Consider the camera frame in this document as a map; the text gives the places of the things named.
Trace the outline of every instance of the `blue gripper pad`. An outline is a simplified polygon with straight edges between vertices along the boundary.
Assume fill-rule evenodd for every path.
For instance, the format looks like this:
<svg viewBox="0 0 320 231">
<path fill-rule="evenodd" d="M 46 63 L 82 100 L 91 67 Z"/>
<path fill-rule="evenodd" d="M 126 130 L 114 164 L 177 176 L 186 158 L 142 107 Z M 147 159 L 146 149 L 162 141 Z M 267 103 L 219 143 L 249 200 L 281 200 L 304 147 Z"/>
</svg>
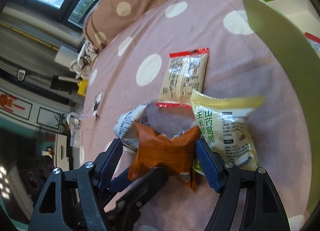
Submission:
<svg viewBox="0 0 320 231">
<path fill-rule="evenodd" d="M 210 188 L 220 193 L 223 186 L 219 180 L 219 170 L 214 163 L 215 155 L 205 140 L 199 139 L 196 141 L 196 155 Z"/>
<path fill-rule="evenodd" d="M 111 178 L 122 155 L 122 145 L 122 141 L 119 139 L 114 139 L 106 151 L 106 153 L 108 153 L 108 157 L 101 167 L 99 173 L 99 182 L 97 184 L 97 187 L 100 190 L 108 188 L 110 184 Z"/>
<path fill-rule="evenodd" d="M 128 180 L 129 168 L 124 170 L 118 177 L 114 178 L 109 186 L 110 193 L 122 192 L 127 186 L 129 186 L 132 181 Z"/>
</svg>

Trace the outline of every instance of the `red drawing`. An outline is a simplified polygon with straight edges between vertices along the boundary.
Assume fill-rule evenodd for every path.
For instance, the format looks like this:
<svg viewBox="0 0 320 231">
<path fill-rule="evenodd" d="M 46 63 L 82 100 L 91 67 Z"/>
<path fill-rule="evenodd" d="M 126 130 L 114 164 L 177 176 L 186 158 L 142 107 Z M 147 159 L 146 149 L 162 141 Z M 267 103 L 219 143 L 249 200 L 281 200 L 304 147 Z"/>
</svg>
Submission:
<svg viewBox="0 0 320 231">
<path fill-rule="evenodd" d="M 0 106 L 2 107 L 2 109 L 6 110 L 10 113 L 13 113 L 13 110 L 10 109 L 10 108 L 12 108 L 12 106 L 14 106 L 18 109 L 24 110 L 25 109 L 24 107 L 13 103 L 13 101 L 15 101 L 16 99 L 17 98 L 14 96 L 3 93 L 0 95 Z"/>
</svg>

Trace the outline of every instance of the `red package edge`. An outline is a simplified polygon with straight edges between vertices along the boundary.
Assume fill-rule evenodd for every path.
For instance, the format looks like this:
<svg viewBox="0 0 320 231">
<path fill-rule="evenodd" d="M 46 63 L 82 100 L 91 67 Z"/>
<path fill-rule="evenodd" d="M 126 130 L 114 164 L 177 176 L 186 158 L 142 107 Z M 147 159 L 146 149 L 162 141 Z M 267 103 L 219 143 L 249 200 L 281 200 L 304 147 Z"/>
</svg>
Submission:
<svg viewBox="0 0 320 231">
<path fill-rule="evenodd" d="M 195 56 L 200 55 L 204 53 L 209 53 L 209 48 L 198 48 L 195 50 L 188 50 L 188 51 L 181 51 L 176 53 L 170 53 L 170 58 L 177 58 L 177 57 L 183 57 L 183 56 Z"/>
<path fill-rule="evenodd" d="M 155 106 L 159 106 L 159 107 L 178 107 L 178 106 L 182 106 L 188 109 L 192 109 L 192 106 L 189 104 L 181 104 L 181 103 L 161 103 L 161 102 L 156 102 Z"/>
<path fill-rule="evenodd" d="M 304 35 L 308 38 L 308 39 L 311 39 L 313 41 L 315 41 L 316 43 L 319 43 L 320 44 L 320 38 L 318 38 L 317 36 L 314 36 L 308 32 L 305 32 Z"/>
</svg>

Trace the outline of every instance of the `pink bedsheet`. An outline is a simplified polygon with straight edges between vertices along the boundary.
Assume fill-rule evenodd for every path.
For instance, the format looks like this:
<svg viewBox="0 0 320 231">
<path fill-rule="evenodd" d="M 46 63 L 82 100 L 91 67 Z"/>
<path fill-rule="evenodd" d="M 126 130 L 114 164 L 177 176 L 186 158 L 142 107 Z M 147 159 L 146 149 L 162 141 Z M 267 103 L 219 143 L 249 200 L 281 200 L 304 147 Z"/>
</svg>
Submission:
<svg viewBox="0 0 320 231">
<path fill-rule="evenodd" d="M 156 102 L 169 53 L 210 48 L 203 93 L 216 98 L 265 95 L 265 103 L 248 120 L 258 159 L 270 174 L 291 220 L 303 223 L 311 184 L 308 130 L 297 95 L 279 62 L 250 29 L 241 0 L 168 0 L 144 14 L 99 55 L 89 80 L 82 116 L 82 162 L 92 161 L 115 138 L 120 115 Z M 95 97 L 103 91 L 94 122 Z M 187 129 L 190 110 L 156 108 L 150 124 L 167 136 Z M 134 154 L 124 151 L 115 175 Z M 239 205 L 243 206 L 245 193 Z M 218 194 L 204 178 L 193 192 L 176 179 L 142 209 L 138 231 L 204 230 Z M 237 210 L 231 230 L 237 230 Z"/>
</svg>

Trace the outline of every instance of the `yellow pipe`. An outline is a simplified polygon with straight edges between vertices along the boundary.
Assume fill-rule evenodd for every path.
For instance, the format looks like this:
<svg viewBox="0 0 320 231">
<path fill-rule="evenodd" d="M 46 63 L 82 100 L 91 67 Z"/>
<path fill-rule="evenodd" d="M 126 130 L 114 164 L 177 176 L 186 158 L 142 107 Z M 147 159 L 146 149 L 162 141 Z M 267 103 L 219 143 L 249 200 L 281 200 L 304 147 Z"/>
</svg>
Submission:
<svg viewBox="0 0 320 231">
<path fill-rule="evenodd" d="M 6 28 L 9 28 L 9 29 L 11 29 L 11 30 L 13 30 L 13 31 L 15 31 L 15 32 L 17 32 L 17 33 L 19 33 L 19 34 L 21 34 L 21 35 L 23 35 L 23 36 L 25 36 L 25 37 L 27 37 L 27 38 L 29 38 L 29 39 L 31 39 L 31 40 L 33 40 L 33 41 L 36 41 L 36 42 L 38 42 L 38 43 L 40 43 L 40 44 L 42 44 L 42 45 L 45 45 L 46 47 L 51 48 L 51 49 L 53 49 L 53 50 L 55 50 L 55 51 L 57 51 L 57 52 L 59 51 L 59 48 L 58 48 L 58 47 L 53 46 L 53 45 L 51 45 L 51 44 L 49 44 L 49 43 L 46 43 L 46 42 L 44 42 L 44 41 L 42 41 L 42 40 L 40 40 L 40 39 L 38 39 L 38 38 L 36 38 L 36 37 L 33 37 L 32 35 L 30 35 L 30 34 L 28 34 L 28 33 L 25 33 L 25 32 L 23 32 L 22 30 L 19 30 L 19 29 L 15 28 L 15 27 L 12 27 L 12 26 L 10 26 L 10 25 L 8 25 L 8 24 L 5 24 L 5 23 L 3 23 L 3 22 L 0 22 L 0 25 L 4 26 L 4 27 L 6 27 Z"/>
</svg>

